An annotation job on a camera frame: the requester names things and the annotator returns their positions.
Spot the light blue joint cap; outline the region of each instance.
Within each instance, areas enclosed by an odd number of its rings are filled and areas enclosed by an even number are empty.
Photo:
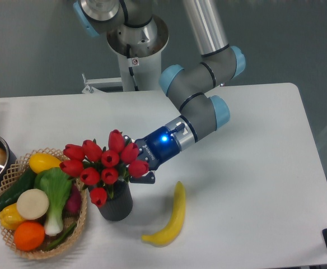
[[[226,102],[217,95],[211,96],[210,100],[212,101],[214,112],[216,113],[216,130],[218,130],[219,127],[222,127],[230,121],[230,109],[228,108]]]
[[[169,87],[176,77],[176,75],[183,70],[184,68],[180,66],[179,64],[175,64],[174,66],[167,67],[163,73],[160,76],[160,79],[158,80],[158,83],[160,84],[163,92],[167,96],[167,91],[169,90]]]
[[[81,8],[79,6],[79,3],[75,2],[73,7],[74,7],[76,15],[78,16],[78,18],[79,18],[79,20],[81,22],[81,25],[84,27],[84,29],[89,34],[89,36],[92,37],[92,38],[94,38],[96,36],[99,36],[97,31],[95,31],[95,29],[91,26],[90,22],[85,17],[83,11],[81,10]]]
[[[238,76],[240,73],[243,72],[243,70],[246,68],[246,58],[244,57],[242,51],[240,48],[235,47],[235,46],[231,46],[230,47],[233,52],[236,55],[236,59],[237,59],[237,67],[236,67],[236,73],[233,77]]]

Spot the silver metal tube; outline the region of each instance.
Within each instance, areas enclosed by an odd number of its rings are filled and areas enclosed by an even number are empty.
[[[81,6],[89,17],[97,21],[113,18],[119,10],[119,0],[81,0]]]
[[[201,55],[228,45],[214,0],[183,0]]]

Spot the cucumber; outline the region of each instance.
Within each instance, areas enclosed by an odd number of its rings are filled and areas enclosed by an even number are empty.
[[[33,189],[35,177],[36,173],[28,167],[20,178],[0,196],[0,212],[5,207],[16,203],[22,193],[28,189]]]

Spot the yellow banana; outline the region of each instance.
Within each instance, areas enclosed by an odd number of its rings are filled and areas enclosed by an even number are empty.
[[[154,234],[143,234],[141,240],[154,245],[168,245],[180,233],[185,220],[186,192],[181,181],[176,183],[174,193],[174,206],[169,223],[160,231]]]

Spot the woven basket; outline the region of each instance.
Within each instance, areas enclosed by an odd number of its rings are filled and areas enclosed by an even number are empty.
[[[18,178],[20,175],[25,171],[25,169],[29,166],[28,161],[31,155],[40,152],[40,153],[46,153],[51,154],[55,157],[57,157],[59,160],[67,160],[67,158],[63,155],[61,150],[56,149],[50,149],[45,148],[41,150],[34,150],[30,154],[26,154],[24,157],[20,157],[20,159],[16,160],[15,164],[12,164],[11,167],[7,170],[7,174],[4,175],[1,187],[0,187],[0,195],[6,191]],[[83,183],[80,182],[80,180],[77,179],[76,186],[79,189],[82,189]],[[77,226],[74,229],[74,232],[59,246],[56,248],[50,250],[50,251],[43,251],[45,247],[53,240],[55,240],[57,237],[50,237],[45,236],[45,240],[43,244],[38,247],[37,249],[34,249],[33,251],[24,252],[20,251],[16,248],[14,241],[14,231],[13,230],[7,230],[6,228],[2,227],[2,235],[3,240],[6,242],[6,245],[10,247],[11,250],[13,250],[17,255],[23,258],[27,259],[46,259],[50,257],[54,257],[56,255],[59,255],[66,251],[68,248],[70,248],[76,240],[78,240],[80,234],[82,233],[82,230],[84,228],[85,219],[86,219],[86,210],[87,210],[87,198],[86,198],[86,191],[81,191],[81,208],[80,213],[76,216],[73,216],[69,213],[63,214],[63,224],[64,224],[64,230],[67,229],[73,222],[77,223]]]

